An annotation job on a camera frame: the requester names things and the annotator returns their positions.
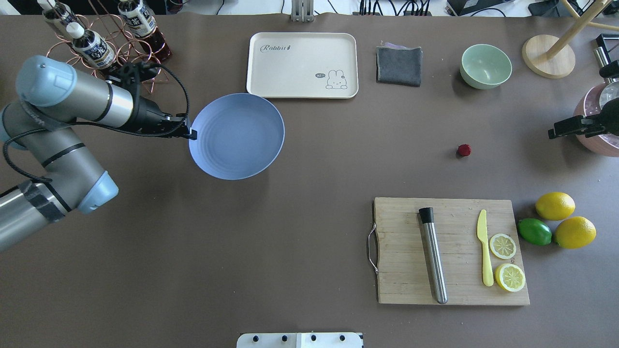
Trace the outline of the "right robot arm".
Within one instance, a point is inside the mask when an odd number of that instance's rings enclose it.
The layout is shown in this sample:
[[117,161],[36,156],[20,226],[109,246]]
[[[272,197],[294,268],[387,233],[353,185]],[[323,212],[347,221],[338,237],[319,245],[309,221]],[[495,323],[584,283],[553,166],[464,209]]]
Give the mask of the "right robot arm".
[[617,136],[619,130],[619,101],[618,82],[608,84],[598,99],[600,111],[597,114],[575,115],[556,122],[548,130],[548,138],[555,139],[563,136],[594,137],[602,134]]

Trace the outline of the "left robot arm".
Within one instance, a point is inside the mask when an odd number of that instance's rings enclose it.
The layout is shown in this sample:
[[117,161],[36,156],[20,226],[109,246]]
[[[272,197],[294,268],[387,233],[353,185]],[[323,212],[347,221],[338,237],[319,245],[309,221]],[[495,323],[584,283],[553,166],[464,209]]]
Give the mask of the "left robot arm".
[[89,214],[117,196],[117,185],[74,126],[197,138],[187,113],[162,112],[141,96],[142,82],[162,68],[155,62],[126,62],[102,80],[48,57],[24,62],[16,79],[19,99],[1,110],[2,155],[26,177],[1,196],[3,251],[73,210]]

